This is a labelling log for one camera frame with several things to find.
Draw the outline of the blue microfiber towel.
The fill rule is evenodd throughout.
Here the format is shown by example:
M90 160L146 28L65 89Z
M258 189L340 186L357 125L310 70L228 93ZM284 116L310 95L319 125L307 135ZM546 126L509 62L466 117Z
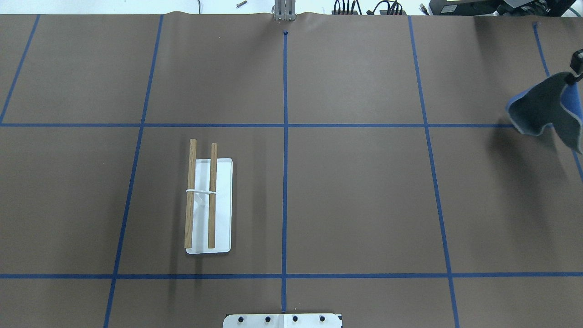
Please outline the blue microfiber towel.
M539 136L552 125L562 142L582 153L582 100L577 87L581 76L560 72L512 97L505 111L522 134Z

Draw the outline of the right wooden rack bar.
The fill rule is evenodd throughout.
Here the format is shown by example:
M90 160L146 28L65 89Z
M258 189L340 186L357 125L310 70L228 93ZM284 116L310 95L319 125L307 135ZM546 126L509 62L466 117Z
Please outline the right wooden rack bar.
M208 216L208 248L216 247L216 188L217 188L217 143L211 143L210 195Z

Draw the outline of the wooden rack bar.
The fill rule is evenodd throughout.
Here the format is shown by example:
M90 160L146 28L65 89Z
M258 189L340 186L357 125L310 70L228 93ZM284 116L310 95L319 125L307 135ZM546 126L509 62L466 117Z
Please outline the wooden rack bar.
M195 170L196 170L196 139L189 140L189 156L188 156L188 176L187 176L187 210L185 216L185 235L184 248L192 247L192 230L194 222L194 203L195 203Z
M208 216L208 248L216 247L216 188L217 188L217 143L211 143L210 195Z

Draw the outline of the left wooden rack bar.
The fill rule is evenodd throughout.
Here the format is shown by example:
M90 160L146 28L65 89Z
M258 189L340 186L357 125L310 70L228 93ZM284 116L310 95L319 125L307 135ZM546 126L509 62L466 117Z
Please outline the left wooden rack bar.
M194 203L195 203L195 170L196 170L196 139L189 140L189 156L188 156L188 176L187 176L187 210L185 216L185 235L184 248L192 247L192 230L194 222Z

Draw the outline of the metal clamp at table edge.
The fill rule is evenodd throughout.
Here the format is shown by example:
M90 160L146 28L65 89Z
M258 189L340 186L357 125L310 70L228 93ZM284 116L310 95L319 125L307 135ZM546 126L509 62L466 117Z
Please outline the metal clamp at table edge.
M272 8L275 21L295 21L296 1L295 0L275 0Z

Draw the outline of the white metal plate with holes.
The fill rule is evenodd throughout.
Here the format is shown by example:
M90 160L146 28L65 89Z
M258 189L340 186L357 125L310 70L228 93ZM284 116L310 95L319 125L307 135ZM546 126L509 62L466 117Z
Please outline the white metal plate with holes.
M275 313L228 315L223 328L343 328L342 316L334 313Z

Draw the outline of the blue tape line crosswise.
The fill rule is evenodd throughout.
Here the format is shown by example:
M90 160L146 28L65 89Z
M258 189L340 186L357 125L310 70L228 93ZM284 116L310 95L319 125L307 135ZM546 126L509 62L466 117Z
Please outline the blue tape line crosswise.
M2 123L2 127L50 128L512 128L512 124L187 124L187 123Z

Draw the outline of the white rack base plate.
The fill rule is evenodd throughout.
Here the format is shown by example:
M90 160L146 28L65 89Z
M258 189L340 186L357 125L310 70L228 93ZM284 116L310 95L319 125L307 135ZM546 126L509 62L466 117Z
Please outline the white rack base plate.
M195 189L210 190L210 159L196 160ZM208 248L208 210L198 207L194 211L192 247L185 249L189 255L227 253L231 251L232 239L232 199L233 161L230 158L217 160L216 188L216 247Z

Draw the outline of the white rack bracket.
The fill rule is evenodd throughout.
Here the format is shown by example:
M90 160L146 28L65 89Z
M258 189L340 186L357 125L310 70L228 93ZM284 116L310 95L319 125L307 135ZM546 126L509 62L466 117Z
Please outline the white rack bracket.
M198 207L206 207L208 197L216 195L216 191L208 190L186 189L185 192L188 195L192 195L192 211L195 211Z

